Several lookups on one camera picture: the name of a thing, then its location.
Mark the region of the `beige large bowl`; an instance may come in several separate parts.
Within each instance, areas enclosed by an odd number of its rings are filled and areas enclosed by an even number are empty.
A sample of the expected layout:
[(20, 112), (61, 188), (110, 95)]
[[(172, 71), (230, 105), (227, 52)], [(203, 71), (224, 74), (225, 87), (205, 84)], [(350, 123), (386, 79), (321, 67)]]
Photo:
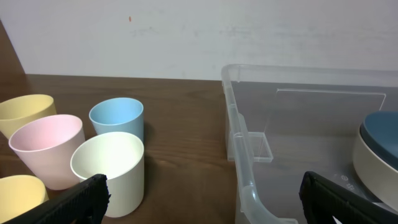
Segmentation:
[(368, 147), (360, 128), (353, 148), (353, 165), (366, 188), (388, 207), (397, 211), (397, 170)]

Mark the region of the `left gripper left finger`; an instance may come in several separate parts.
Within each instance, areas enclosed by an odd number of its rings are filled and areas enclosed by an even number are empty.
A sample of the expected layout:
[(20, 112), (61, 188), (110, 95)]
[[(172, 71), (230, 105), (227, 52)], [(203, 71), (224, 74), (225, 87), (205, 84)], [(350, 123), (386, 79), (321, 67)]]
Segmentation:
[(5, 224), (100, 224), (108, 209), (107, 177), (95, 174)]

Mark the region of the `dark blue bowl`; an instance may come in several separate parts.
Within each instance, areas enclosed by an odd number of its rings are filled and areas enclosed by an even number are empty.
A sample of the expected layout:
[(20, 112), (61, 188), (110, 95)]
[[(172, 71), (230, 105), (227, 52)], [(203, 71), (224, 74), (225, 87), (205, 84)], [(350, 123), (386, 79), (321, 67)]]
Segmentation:
[(363, 141), (380, 159), (397, 170), (397, 112), (377, 111), (360, 126)]

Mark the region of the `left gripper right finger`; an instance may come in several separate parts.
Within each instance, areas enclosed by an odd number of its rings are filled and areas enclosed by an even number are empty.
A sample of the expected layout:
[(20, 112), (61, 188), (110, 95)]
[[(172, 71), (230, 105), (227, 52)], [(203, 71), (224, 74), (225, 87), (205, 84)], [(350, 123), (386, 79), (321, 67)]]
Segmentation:
[(397, 215), (316, 172), (303, 175), (299, 197), (308, 224), (397, 224)]

